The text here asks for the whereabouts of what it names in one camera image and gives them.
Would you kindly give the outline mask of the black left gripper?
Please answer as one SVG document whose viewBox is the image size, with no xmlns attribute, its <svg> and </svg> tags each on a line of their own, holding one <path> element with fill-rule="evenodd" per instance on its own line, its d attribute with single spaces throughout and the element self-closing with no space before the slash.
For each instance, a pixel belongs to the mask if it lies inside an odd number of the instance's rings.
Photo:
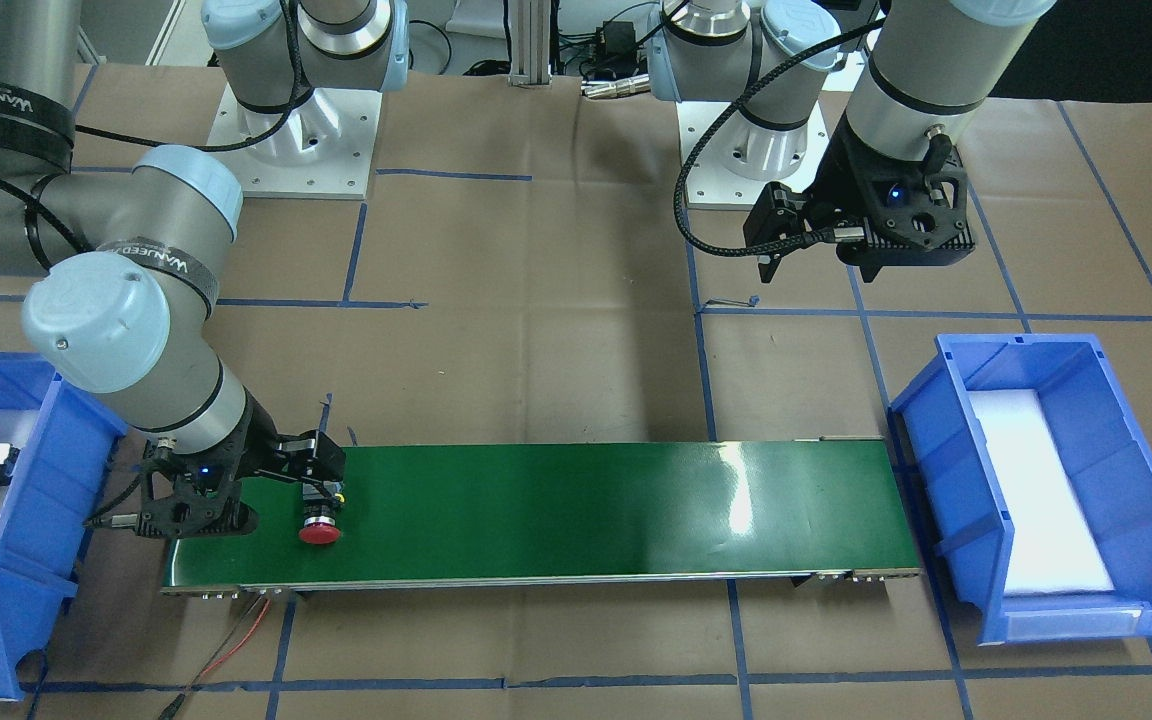
<svg viewBox="0 0 1152 720">
<path fill-rule="evenodd" d="M 742 223 L 742 236 L 749 249 L 786 241 L 788 247 L 758 255 L 760 282 L 772 282 L 786 255 L 814 245 L 806 223 L 820 232 L 838 223 L 861 225 L 867 220 L 873 232 L 893 236 L 895 232 L 888 227 L 890 213 L 882 209 L 882 197 L 897 183 L 896 164 L 895 158 L 861 141 L 849 120 L 840 120 L 806 194 L 791 191 L 781 182 L 765 184 Z"/>
</svg>

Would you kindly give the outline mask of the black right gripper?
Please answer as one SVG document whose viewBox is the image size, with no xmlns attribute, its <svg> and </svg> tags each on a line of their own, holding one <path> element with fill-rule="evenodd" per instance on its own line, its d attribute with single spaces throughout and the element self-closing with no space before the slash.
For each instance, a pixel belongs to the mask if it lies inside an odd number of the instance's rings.
<svg viewBox="0 0 1152 720">
<path fill-rule="evenodd" d="M 221 488 L 271 465 L 271 478 L 306 486 L 306 500 L 342 501 L 346 454 L 321 430 L 278 434 L 274 420 L 250 391 L 237 427 L 221 442 Z"/>
</svg>

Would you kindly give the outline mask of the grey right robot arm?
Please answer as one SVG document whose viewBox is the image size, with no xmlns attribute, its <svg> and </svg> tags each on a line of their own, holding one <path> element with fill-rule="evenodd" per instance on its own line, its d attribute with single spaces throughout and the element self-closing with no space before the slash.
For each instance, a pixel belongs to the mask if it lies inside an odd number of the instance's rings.
<svg viewBox="0 0 1152 720">
<path fill-rule="evenodd" d="M 0 1 L 0 276 L 32 276 L 26 338 L 67 381 L 228 484 L 276 455 L 268 414 L 202 338 L 238 234 L 243 190 L 221 161 L 334 156 L 321 88 L 397 91 L 402 1 L 207 1 L 207 41 L 244 137 L 137 138 L 127 176 L 71 170 L 78 1 Z"/>
</svg>

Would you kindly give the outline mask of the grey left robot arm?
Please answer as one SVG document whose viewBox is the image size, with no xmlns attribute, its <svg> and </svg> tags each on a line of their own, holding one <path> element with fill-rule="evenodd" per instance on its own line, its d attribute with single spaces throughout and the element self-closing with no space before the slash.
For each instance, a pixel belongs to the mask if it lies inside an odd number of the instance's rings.
<svg viewBox="0 0 1152 720">
<path fill-rule="evenodd" d="M 844 29 L 814 1 L 664 1 L 646 37 L 652 94 L 723 103 L 682 161 L 673 215 L 695 250 L 756 258 L 770 282 L 786 256 L 829 245 L 873 281 L 888 266 L 948 266 L 973 253 L 957 142 L 1049 1 L 884 1 Z M 786 177 L 846 46 L 876 35 L 814 179 Z M 685 218 L 703 160 L 761 184 L 741 247 L 718 247 Z"/>
</svg>

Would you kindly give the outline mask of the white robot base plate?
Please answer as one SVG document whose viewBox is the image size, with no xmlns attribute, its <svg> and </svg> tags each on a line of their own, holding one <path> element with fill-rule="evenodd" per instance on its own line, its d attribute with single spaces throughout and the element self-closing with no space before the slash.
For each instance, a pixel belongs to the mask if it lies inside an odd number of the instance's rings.
<svg viewBox="0 0 1152 720">
<path fill-rule="evenodd" d="M 365 200 L 384 94 L 317 88 L 274 136 L 215 152 L 247 199 Z"/>
</svg>

